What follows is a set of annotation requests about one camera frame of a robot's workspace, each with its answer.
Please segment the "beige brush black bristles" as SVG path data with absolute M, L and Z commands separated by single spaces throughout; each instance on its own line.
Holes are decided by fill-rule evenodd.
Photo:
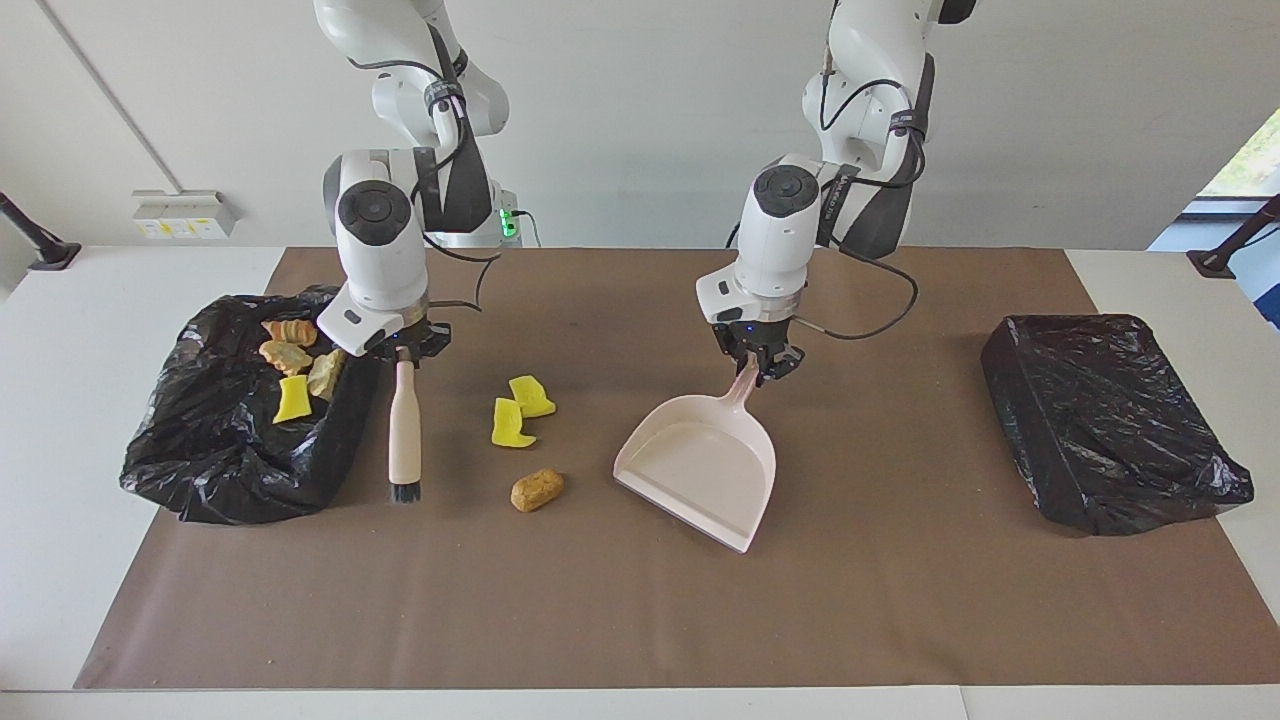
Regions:
M 396 388 L 388 428 L 388 479 L 394 503 L 421 498 L 422 432 L 416 366 L 407 347 L 396 348 Z

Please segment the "pink plastic dustpan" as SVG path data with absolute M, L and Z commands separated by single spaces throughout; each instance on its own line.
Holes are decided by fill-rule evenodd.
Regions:
M 621 486 L 740 555 L 753 546 L 777 473 L 773 439 L 748 410 L 756 373 L 750 360 L 721 396 L 664 401 L 612 468 Z

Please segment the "yellow sponge piece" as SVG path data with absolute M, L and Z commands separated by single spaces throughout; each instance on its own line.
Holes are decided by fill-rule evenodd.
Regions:
M 536 377 L 518 375 L 511 378 L 508 386 L 522 418 L 549 416 L 557 411 L 556 402 L 550 400 L 547 388 Z
M 503 448 L 527 448 L 538 438 L 524 432 L 524 410 L 513 398 L 494 400 L 490 442 Z
M 280 397 L 276 407 L 274 424 L 307 418 L 312 414 L 308 378 L 306 375 L 287 375 L 278 383 Z

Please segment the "crumpled open black bag bin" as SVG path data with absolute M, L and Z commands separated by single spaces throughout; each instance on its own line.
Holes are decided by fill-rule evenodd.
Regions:
M 379 363 L 344 363 L 332 400 L 278 424 L 282 374 L 259 348 L 266 322 L 315 320 L 335 295 L 330 284 L 228 295 L 196 313 L 163 364 L 119 486 L 182 521 L 262 524 L 326 509 L 355 462 Z

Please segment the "flat taut black bag bin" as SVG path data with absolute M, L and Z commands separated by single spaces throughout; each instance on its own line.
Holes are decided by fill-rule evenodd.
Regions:
M 1050 521 L 1137 536 L 1254 500 L 1251 471 L 1138 316 L 1006 316 L 980 365 L 1018 473 Z

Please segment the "brown sponge chunk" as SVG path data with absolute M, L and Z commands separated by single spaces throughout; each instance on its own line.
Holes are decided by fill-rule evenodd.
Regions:
M 543 468 L 517 479 L 509 492 L 509 502 L 518 512 L 535 512 L 558 498 L 566 487 L 564 477 L 552 468 Z

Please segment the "brown table mat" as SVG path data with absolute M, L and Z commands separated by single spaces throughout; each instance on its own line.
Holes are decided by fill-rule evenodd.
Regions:
M 722 251 L 515 250 L 419 374 L 422 498 L 385 480 L 388 386 L 338 500 L 207 527 L 161 512 L 76 685 L 626 688 L 1280 683 L 1280 626 L 1215 519 L 1089 537 L 1043 519 L 980 365 L 1007 315 L 1093 306 L 1060 251 L 905 249 L 892 331 L 805 331 L 751 397 L 777 474 L 745 555 L 620 486 L 658 404 L 732 363 L 692 283 Z M 534 375 L 557 405 L 490 442 Z M 535 512 L 512 484 L 552 468 Z

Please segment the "black angled stand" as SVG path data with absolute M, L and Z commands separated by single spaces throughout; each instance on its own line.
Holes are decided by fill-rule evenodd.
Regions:
M 1207 250 L 1188 250 L 1185 256 L 1203 278 L 1234 281 L 1236 277 L 1229 266 L 1233 256 L 1243 249 L 1266 240 L 1275 231 L 1280 231 L 1280 193 L 1267 199 L 1219 246 Z
M 4 192 L 0 192 L 0 215 L 4 215 L 35 247 L 37 259 L 29 264 L 32 272 L 65 270 L 83 249 L 81 243 L 63 241 L 33 222 Z

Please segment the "white wall socket box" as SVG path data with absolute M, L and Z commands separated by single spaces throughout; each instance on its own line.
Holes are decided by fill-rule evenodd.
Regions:
M 138 190 L 132 193 L 134 227 L 146 240 L 229 240 L 238 215 L 218 191 L 164 193 Z

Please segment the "window with dark frame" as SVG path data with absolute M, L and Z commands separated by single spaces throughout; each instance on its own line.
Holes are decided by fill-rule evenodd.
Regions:
M 1276 193 L 1280 193 L 1280 108 L 1213 174 L 1187 213 L 1210 219 L 1244 217 Z

